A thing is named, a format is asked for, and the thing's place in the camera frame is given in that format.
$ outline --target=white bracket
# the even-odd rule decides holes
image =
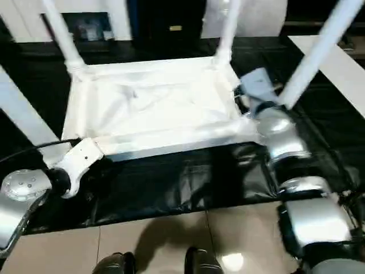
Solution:
[[[83,139],[73,149],[71,149],[54,168],[61,168],[68,173],[71,187],[62,196],[71,198],[75,196],[80,188],[81,177],[89,170],[89,167],[97,160],[100,160],[104,154],[91,138]]]

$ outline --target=glossy floor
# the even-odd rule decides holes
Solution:
[[[140,273],[183,273],[190,246],[215,252],[225,273],[286,274],[296,262],[277,227],[277,203],[245,205],[22,237],[1,274],[89,274],[102,258],[132,251]]]

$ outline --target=beige floor tile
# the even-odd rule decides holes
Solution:
[[[190,246],[212,250],[205,212],[106,225],[100,231],[98,259],[131,251],[140,273],[183,274]]]
[[[24,236],[1,274],[91,274],[98,243],[98,227]]]
[[[235,253],[243,257],[238,273],[283,274],[296,270],[296,262],[285,252],[281,242],[278,205],[245,205],[208,211],[213,246],[225,273],[236,273],[234,268],[237,268],[235,264],[240,264],[239,259],[226,257]]]

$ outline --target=white fabric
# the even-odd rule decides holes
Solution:
[[[161,75],[165,81],[158,79]],[[88,91],[87,136],[128,135],[227,121],[230,110],[218,93],[222,85],[214,70],[185,75],[140,72],[96,80]]]

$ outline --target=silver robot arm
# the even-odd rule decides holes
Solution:
[[[0,189],[0,258],[6,258],[25,230],[32,212],[56,191],[63,198],[75,196],[80,179],[103,157],[90,139],[83,139],[50,170],[17,170],[8,174]]]
[[[344,212],[316,165],[295,123],[279,106],[264,68],[241,78],[241,92],[250,101],[250,116],[267,148],[268,167],[278,184],[278,208],[284,246],[302,259],[306,273],[365,273],[348,243],[350,228]]]

